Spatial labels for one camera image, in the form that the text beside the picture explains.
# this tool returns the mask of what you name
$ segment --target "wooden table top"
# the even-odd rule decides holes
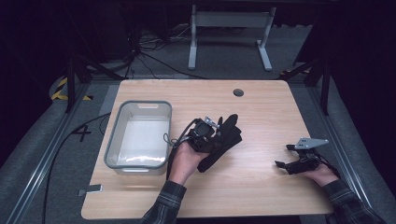
[[[240,89],[244,95],[233,94]],[[197,118],[214,121],[238,115],[243,141],[205,173],[186,183],[179,217],[242,217],[328,214],[323,190],[312,180],[288,175],[275,161],[298,160],[286,150],[309,137],[285,81],[277,80],[126,80],[120,84],[91,185],[103,191],[86,195],[87,219],[141,218],[154,204],[165,175],[118,175],[104,163],[106,146],[120,105],[128,100],[167,101],[172,105],[171,138]]]

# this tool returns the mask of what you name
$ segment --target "black glove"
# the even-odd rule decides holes
[[[228,117],[222,124],[222,117],[219,118],[219,129],[217,130],[215,136],[210,139],[214,145],[216,145],[216,150],[211,152],[209,156],[204,158],[198,165],[197,169],[199,172],[203,173],[209,169],[215,162],[230,148],[242,141],[241,130],[237,128],[236,122],[238,116],[236,114]]]

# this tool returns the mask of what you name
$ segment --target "sleeve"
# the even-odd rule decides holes
[[[140,223],[170,224],[176,223],[186,188],[167,180],[154,205],[142,217]]]
[[[338,224],[386,223],[371,207],[367,207],[342,180],[335,180],[323,188],[329,196]]]

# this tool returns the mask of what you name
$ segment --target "person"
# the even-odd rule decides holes
[[[169,178],[154,205],[142,217],[140,223],[176,223],[186,188],[184,184],[194,173],[201,160],[208,153],[195,152],[187,142],[177,149]],[[343,223],[386,223],[375,211],[366,207],[359,197],[339,179],[326,165],[321,164],[315,171],[299,175],[313,179],[329,196],[338,224]]]

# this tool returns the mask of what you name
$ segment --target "clear storage box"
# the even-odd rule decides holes
[[[165,101],[127,101],[120,106],[105,164],[120,175],[162,175],[166,170],[172,106]]]

